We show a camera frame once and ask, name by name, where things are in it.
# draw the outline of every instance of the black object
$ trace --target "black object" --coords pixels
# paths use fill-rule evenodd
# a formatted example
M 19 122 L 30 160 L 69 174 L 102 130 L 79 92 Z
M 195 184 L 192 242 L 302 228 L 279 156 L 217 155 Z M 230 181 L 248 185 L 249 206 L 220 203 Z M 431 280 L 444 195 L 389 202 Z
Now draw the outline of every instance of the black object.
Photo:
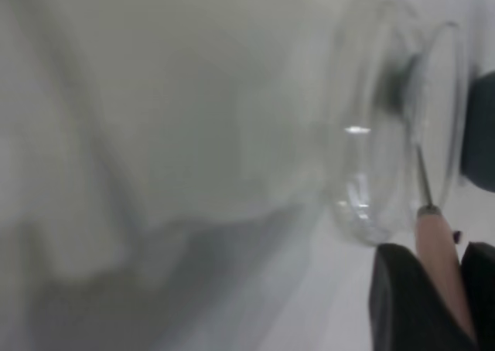
M 461 268 L 480 351 L 493 351 L 495 349 L 495 248 L 485 243 L 469 243 Z
M 471 86 L 461 172 L 476 186 L 495 193 L 495 73 Z
M 369 307 L 374 351 L 477 350 L 407 248 L 377 248 Z

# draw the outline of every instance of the white surface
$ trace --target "white surface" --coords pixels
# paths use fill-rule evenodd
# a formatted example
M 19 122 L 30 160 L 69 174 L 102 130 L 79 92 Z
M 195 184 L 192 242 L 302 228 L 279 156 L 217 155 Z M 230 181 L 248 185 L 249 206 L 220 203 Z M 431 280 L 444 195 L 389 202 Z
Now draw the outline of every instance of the white surface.
M 495 19 L 490 17 L 495 12 L 495 0 L 409 1 L 426 29 L 447 19 L 461 24 L 473 69 L 478 66 L 479 71 L 486 72 L 495 68 Z M 298 100 L 317 101 L 313 88 L 321 84 L 325 62 L 324 57 L 318 61 L 318 56 L 324 56 L 329 48 L 322 40 L 331 40 L 331 27 L 346 0 L 181 2 L 184 0 L 56 0 L 63 10 L 65 26 L 79 43 L 101 90 L 103 106 L 96 109 L 136 194 L 143 200 L 148 221 L 145 230 L 189 213 L 222 221 L 260 216 L 286 204 L 300 185 L 308 182 L 307 173 L 299 171 L 309 167 L 316 174 L 309 180 L 321 179 L 322 170 L 311 159 L 305 160 L 304 148 L 310 139 L 306 125 L 317 117 L 317 104 L 308 114 L 298 111 L 297 104 L 292 105 L 275 129 L 270 128 L 270 111 L 266 118 L 260 118 L 252 107 L 243 106 L 246 115 L 253 114 L 251 124 L 268 128 L 270 135 L 266 147 L 256 148 L 249 157 L 257 162 L 247 170 L 236 168 L 241 141 L 233 128 L 237 112 L 225 104 L 232 96 L 226 86 L 250 82 L 240 90 L 240 97 L 256 98 L 259 101 L 253 102 L 258 109 L 266 103 L 276 106 L 283 102 L 275 98 L 280 98 L 285 88 L 294 90 Z M 172 14 L 174 7 L 180 10 L 179 15 Z M 17 139 L 0 139 L 0 185 L 7 185 L 0 193 L 0 212 L 8 210 L 0 221 L 12 225 L 34 223 L 44 241 L 42 254 L 34 259 L 35 268 L 26 268 L 22 251 L 26 241 L 20 233 L 2 228 L 0 243 L 8 249 L 0 251 L 7 256 L 3 261 L 12 263 L 0 267 L 2 277 L 9 278 L 0 281 L 0 325 L 7 329 L 2 333 L 6 335 L 2 349 L 30 349 L 27 335 L 33 338 L 32 349 L 40 351 L 57 347 L 370 349 L 367 290 L 373 251 L 341 242 L 331 216 L 323 213 L 315 223 L 319 216 L 315 210 L 310 210 L 309 216 L 289 214 L 200 234 L 187 248 L 185 257 L 192 255 L 189 261 L 186 259 L 189 263 L 170 279 L 185 282 L 184 289 L 174 291 L 171 285 L 172 289 L 167 287 L 162 294 L 154 295 L 135 289 L 126 275 L 114 280 L 110 274 L 80 282 L 82 289 L 77 284 L 53 284 L 55 288 L 46 300 L 61 297 L 70 304 L 63 305 L 60 312 L 48 305 L 43 307 L 41 299 L 38 307 L 28 306 L 24 298 L 28 292 L 50 279 L 50 274 L 40 272 L 47 270 L 65 280 L 92 278 L 108 268 L 118 268 L 128 247 L 101 206 L 91 181 L 78 171 L 80 144 L 68 130 L 67 113 L 54 104 L 59 102 L 57 93 L 47 88 L 50 85 L 43 80 L 34 54 L 26 52 L 29 43 L 19 37 L 12 13 L 5 9 L 2 14 L 1 95 L 5 102 L 12 103 L 9 107 L 15 108 L 8 109 L 10 122 L 22 123 L 20 134 L 11 130 L 6 138 L 20 135 L 19 140 L 25 142 L 16 145 Z M 187 22 L 179 26 L 176 23 L 182 17 Z M 165 25 L 173 25 L 173 35 Z M 262 33 L 255 35 L 253 29 Z M 313 34 L 322 40 L 312 40 Z M 298 59 L 289 58 L 288 51 Z M 290 74 L 306 71 L 307 61 L 316 66 L 314 75 L 309 75 L 311 79 Z M 169 63 L 177 73 L 174 77 L 168 75 Z M 273 84 L 267 87 L 263 82 L 269 78 Z M 175 101 L 167 101 L 169 90 L 176 95 Z M 198 92 L 207 98 L 209 107 L 191 104 Z M 160 107 L 163 100 L 171 105 L 167 108 L 173 107 L 174 115 Z M 201 117 L 211 122 L 200 121 L 193 109 L 200 110 Z M 291 160 L 291 138 L 284 136 L 288 124 L 291 130 L 295 126 L 302 131 L 298 136 L 302 150 L 297 157 L 302 163 L 288 162 L 277 169 L 268 150 L 277 147 L 282 157 Z M 250 135 L 253 141 L 264 140 L 262 131 Z M 163 152 L 157 152 L 163 144 Z M 219 144 L 229 151 L 220 152 Z M 27 176 L 19 177 L 12 166 L 15 157 L 21 156 L 15 146 L 20 147 L 20 153 L 23 146 L 34 149 L 27 170 L 21 169 Z M 211 150 L 209 157 L 203 156 L 206 148 Z M 184 164 L 191 167 L 187 177 L 182 174 Z M 157 176 L 167 169 L 172 169 L 173 177 Z M 241 177 L 246 174 L 248 181 Z M 258 182 L 251 182 L 253 177 L 258 177 Z M 19 189 L 26 191 L 24 184 L 19 185 L 24 180 L 28 181 L 27 195 L 23 194 L 27 201 L 19 200 L 17 193 Z M 10 196 L 6 189 L 12 191 Z M 453 190 L 445 214 L 453 227 L 466 232 L 463 247 L 468 240 L 495 244 L 494 198 L 471 185 Z M 25 213 L 17 212 L 24 207 Z M 411 234 L 403 233 L 395 239 L 411 246 Z M 27 330 L 16 328 L 17 324 L 12 330 L 12 319 L 17 319 L 19 309 L 24 308 Z

